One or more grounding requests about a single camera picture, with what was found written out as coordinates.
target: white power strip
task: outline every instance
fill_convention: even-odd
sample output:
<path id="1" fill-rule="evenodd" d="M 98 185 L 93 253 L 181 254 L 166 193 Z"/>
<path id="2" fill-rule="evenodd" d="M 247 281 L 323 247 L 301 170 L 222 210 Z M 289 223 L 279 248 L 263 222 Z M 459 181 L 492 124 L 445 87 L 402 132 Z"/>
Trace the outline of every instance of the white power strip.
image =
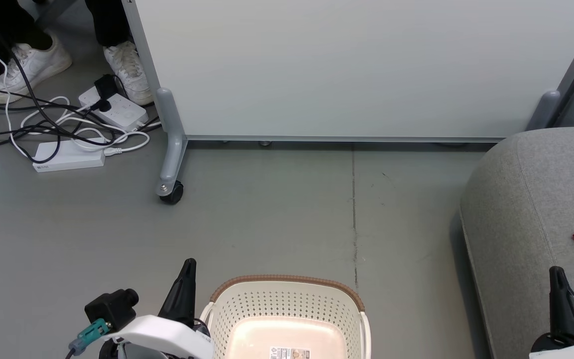
<path id="1" fill-rule="evenodd" d="M 82 106 L 91 106 L 100 100 L 96 88 L 91 88 L 79 96 Z M 112 106 L 109 111 L 93 111 L 95 114 L 107 121 L 109 125 L 119 127 L 127 132 L 132 132 L 147 122 L 147 112 L 145 109 L 127 98 L 117 94 L 108 99 Z"/>
<path id="2" fill-rule="evenodd" d="M 105 139 L 102 137 L 90 139 L 96 143 L 103 143 Z M 48 162 L 43 164 L 32 164 L 37 172 L 52 172 L 63 170 L 78 170 L 79 168 L 93 168 L 101 167 L 105 163 L 105 153 L 101 146 L 94 146 L 89 143 L 84 143 L 86 147 L 98 147 L 98 150 L 86 150 L 81 148 L 70 139 L 61 141 L 59 152 L 57 155 Z M 40 143 L 37 148 L 37 154 L 34 158 L 37 160 L 47 159 L 54 153 L 57 148 L 57 142 Z"/>

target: barcode label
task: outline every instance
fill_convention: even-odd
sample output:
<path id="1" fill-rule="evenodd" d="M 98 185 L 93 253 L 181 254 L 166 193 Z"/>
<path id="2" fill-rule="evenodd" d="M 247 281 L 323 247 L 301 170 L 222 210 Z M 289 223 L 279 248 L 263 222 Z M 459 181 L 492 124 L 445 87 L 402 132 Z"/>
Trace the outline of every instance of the barcode label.
<path id="1" fill-rule="evenodd" d="M 311 350 L 301 348 L 269 348 L 269 359 L 311 359 Z"/>

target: basket bottom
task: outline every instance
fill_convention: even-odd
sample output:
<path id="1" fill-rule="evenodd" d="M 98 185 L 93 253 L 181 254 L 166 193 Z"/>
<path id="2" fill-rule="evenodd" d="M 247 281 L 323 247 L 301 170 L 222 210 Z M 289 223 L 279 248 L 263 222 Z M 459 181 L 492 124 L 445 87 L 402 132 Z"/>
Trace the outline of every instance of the basket bottom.
<path id="1" fill-rule="evenodd" d="M 232 328 L 225 359 L 347 359 L 344 334 L 323 321 L 250 317 Z"/>

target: black pants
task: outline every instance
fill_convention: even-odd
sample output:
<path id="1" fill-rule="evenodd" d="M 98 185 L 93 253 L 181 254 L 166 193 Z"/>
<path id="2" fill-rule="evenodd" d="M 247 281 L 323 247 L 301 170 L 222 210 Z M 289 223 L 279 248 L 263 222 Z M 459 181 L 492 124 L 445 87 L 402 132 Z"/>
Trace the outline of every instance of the black pants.
<path id="1" fill-rule="evenodd" d="M 128 40 L 130 26 L 121 0 L 86 0 L 86 5 L 92 13 L 99 44 L 109 47 Z M 27 43 L 33 47 L 32 43 L 38 35 L 43 35 L 43 31 L 17 0 L 0 0 L 0 34 L 8 42 L 7 46 L 0 43 L 0 58 L 7 62 L 9 52 L 6 47 L 14 43 Z"/>

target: white sneaker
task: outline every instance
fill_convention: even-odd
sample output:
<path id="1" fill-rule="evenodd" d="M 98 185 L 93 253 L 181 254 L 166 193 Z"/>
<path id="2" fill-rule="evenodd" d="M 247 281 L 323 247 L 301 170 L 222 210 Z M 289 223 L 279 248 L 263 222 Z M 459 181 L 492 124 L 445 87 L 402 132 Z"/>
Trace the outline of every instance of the white sneaker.
<path id="1" fill-rule="evenodd" d="M 30 86 L 33 88 L 41 81 L 52 77 L 72 64 L 72 57 L 66 52 L 59 39 L 50 34 L 52 37 L 52 47 L 48 50 L 37 50 L 30 47 L 27 43 L 18 43 L 12 49 L 14 55 L 21 63 Z M 19 71 L 16 62 L 10 59 L 7 66 L 6 86 L 10 92 L 28 94 L 28 88 L 23 81 L 21 71 Z M 0 75 L 0 90 L 4 88 L 4 75 Z M 19 100 L 19 96 L 10 96 L 10 102 Z M 0 93 L 0 104 L 5 104 L 7 99 L 6 93 Z"/>
<path id="2" fill-rule="evenodd" d="M 145 78 L 143 64 L 139 59 L 137 47 L 130 41 L 119 45 L 104 47 L 105 59 L 112 71 L 121 79 L 126 95 L 137 105 L 146 105 L 153 101 L 150 85 Z"/>

